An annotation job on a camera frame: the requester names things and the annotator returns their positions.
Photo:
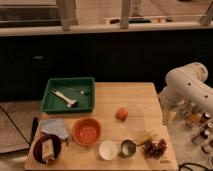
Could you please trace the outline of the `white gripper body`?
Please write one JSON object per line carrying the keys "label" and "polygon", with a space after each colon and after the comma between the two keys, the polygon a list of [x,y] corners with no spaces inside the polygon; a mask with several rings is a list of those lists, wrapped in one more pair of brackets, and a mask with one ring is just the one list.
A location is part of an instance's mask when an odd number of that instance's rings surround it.
{"label": "white gripper body", "polygon": [[158,98],[164,113],[174,110],[180,103],[180,96],[174,93],[161,92]]}

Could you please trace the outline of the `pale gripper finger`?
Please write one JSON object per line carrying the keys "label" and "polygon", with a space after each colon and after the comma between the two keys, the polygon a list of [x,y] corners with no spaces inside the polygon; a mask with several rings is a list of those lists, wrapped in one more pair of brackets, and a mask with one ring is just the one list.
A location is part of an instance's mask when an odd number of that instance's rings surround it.
{"label": "pale gripper finger", "polygon": [[171,112],[169,110],[163,110],[163,125],[168,125],[171,121]]}

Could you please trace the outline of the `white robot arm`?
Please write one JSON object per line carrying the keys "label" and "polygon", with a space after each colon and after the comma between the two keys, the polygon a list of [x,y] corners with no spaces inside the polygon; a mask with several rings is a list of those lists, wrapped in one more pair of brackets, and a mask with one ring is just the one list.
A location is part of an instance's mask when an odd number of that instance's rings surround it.
{"label": "white robot arm", "polygon": [[185,101],[213,114],[213,88],[205,84],[207,78],[208,70],[199,62],[172,69],[166,74],[166,86],[158,94],[164,125],[170,122],[170,112]]}

